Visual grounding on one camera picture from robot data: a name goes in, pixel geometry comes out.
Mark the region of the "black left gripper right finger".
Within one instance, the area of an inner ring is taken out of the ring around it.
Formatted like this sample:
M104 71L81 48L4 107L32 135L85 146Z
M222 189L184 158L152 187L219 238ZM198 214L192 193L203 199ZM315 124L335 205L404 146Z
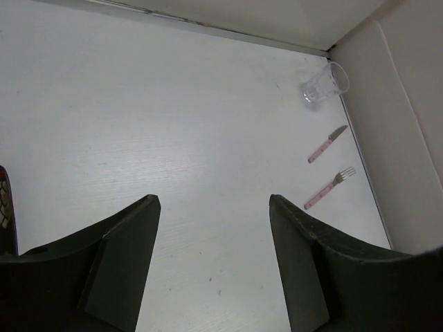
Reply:
M442 249L366 243L285 197L269 217L292 331L441 331Z

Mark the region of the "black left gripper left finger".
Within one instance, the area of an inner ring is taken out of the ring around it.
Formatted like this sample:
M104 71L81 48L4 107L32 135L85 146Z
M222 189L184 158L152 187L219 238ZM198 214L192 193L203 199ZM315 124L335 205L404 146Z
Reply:
M147 195L100 222L1 256L2 331L134 331L161 204Z

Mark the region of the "black floral square plate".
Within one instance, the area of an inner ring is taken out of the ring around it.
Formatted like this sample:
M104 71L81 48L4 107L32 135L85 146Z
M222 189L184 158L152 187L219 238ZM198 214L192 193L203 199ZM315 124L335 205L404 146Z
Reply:
M1 255L18 255L17 229L8 173L1 166Z

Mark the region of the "pink handled fork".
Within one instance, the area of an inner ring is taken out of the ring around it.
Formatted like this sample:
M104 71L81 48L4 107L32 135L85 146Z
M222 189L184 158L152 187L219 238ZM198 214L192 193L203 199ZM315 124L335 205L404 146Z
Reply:
M353 167L348 167L335 175L335 177L328 183L324 188L313 195L304 205L305 210L309 210L315 204L317 204L323 197L329 194L337 185L341 184L343 181L349 177L356 174L356 170Z

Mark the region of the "pink handled table knife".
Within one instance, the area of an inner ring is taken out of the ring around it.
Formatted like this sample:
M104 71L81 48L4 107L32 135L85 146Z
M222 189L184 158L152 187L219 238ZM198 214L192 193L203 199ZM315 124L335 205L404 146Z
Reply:
M327 140L307 159L308 163L313 163L332 143L348 128L348 125L342 125L334 130Z

